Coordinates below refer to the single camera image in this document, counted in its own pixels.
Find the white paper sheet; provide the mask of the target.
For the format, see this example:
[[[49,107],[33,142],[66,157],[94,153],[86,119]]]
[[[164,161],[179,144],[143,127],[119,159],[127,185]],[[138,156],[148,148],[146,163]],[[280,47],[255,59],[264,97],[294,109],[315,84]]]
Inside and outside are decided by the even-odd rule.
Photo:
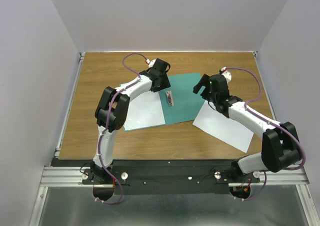
[[[160,95],[151,91],[152,81],[145,77],[139,83],[127,88],[129,85],[131,82],[120,85],[126,89],[124,94],[130,97],[124,130],[132,131],[164,125],[166,122]]]
[[[215,111],[213,104],[207,101],[201,107],[193,125],[244,153],[248,151],[254,135],[239,122]]]

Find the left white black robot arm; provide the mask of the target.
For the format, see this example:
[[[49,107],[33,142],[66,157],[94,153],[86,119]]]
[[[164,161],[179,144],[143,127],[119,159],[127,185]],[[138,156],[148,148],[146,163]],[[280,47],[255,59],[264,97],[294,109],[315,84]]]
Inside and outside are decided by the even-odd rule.
[[[95,111],[98,128],[96,153],[91,163],[93,177],[101,184],[110,179],[119,182],[108,167],[113,163],[113,149],[116,135],[124,125],[130,103],[146,92],[158,92],[171,86],[168,71],[171,65],[159,58],[146,59],[148,68],[140,73],[125,66],[136,77],[117,88],[106,87]]]

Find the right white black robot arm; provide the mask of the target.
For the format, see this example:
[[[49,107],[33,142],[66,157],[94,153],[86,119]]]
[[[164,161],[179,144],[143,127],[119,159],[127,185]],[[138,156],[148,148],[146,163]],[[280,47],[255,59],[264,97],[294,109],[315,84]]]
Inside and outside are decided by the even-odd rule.
[[[217,113],[242,124],[261,139],[260,153],[233,161],[227,170],[221,172],[222,176],[241,182],[255,171],[277,173],[305,161],[295,126],[267,118],[242,99],[231,96],[225,73],[203,75],[193,87],[193,92],[212,103]]]

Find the teal paper folder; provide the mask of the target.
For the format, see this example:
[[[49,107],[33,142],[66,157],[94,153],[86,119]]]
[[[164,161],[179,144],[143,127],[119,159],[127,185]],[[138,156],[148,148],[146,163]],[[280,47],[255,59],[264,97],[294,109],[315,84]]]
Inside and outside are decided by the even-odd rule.
[[[179,74],[169,77],[170,88],[159,91],[164,114],[164,125],[193,121],[200,111],[204,100],[193,93],[193,87],[201,79],[199,73]],[[174,106],[169,107],[165,92],[173,94]]]

